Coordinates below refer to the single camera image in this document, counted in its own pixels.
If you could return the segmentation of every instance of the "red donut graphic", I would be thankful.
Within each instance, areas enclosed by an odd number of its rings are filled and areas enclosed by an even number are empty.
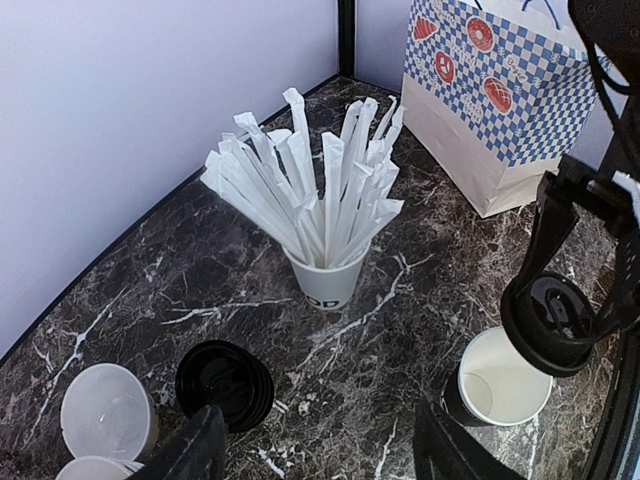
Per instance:
[[[467,22],[469,40],[483,53],[489,53],[493,49],[493,32],[487,23],[478,17],[473,17]]]
[[[484,81],[484,91],[500,113],[509,113],[512,103],[511,92],[500,80],[493,77],[487,78]]]
[[[451,57],[444,52],[436,53],[436,71],[444,83],[451,85],[456,76],[456,68]]]
[[[422,17],[418,17],[416,27],[413,29],[413,37],[416,40],[426,40],[438,31],[438,26]]]

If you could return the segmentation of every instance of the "black lid in holder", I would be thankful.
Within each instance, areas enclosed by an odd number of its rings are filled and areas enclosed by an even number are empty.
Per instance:
[[[509,340],[538,370],[554,377],[575,375],[586,365],[596,342],[589,300],[557,273],[541,273],[518,296],[514,282],[500,304]]]
[[[176,397],[191,418],[218,405],[230,433],[259,425],[271,410],[274,388],[267,368],[246,350],[221,340],[193,347],[176,374]]]

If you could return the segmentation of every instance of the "straw wrapper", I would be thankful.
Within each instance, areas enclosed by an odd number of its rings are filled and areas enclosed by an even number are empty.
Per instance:
[[[372,238],[401,211],[387,199],[400,169],[391,161],[404,107],[395,97],[373,135],[378,102],[349,105],[340,136],[322,134],[325,177],[320,200],[304,98],[289,89],[294,131],[265,134],[253,114],[234,117],[253,145],[224,134],[202,181],[310,267],[333,269],[360,258]]]

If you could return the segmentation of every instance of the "white paper bag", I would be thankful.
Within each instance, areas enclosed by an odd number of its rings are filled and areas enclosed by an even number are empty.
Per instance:
[[[535,199],[597,95],[572,29],[521,1],[480,4],[414,0],[402,104],[405,125],[486,217]]]

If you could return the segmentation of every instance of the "light purple wall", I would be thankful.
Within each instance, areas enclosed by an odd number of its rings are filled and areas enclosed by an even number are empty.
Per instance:
[[[110,242],[337,71],[335,1],[0,6],[0,355]]]
[[[409,10],[413,0],[357,0],[356,78],[399,92],[402,86]],[[570,21],[564,0],[551,0],[561,23]],[[545,12],[542,0],[533,8]],[[612,94],[619,111],[625,99]],[[600,164],[613,130],[600,102],[572,150],[590,165]]]
[[[356,0],[356,78],[402,89],[412,0]]]

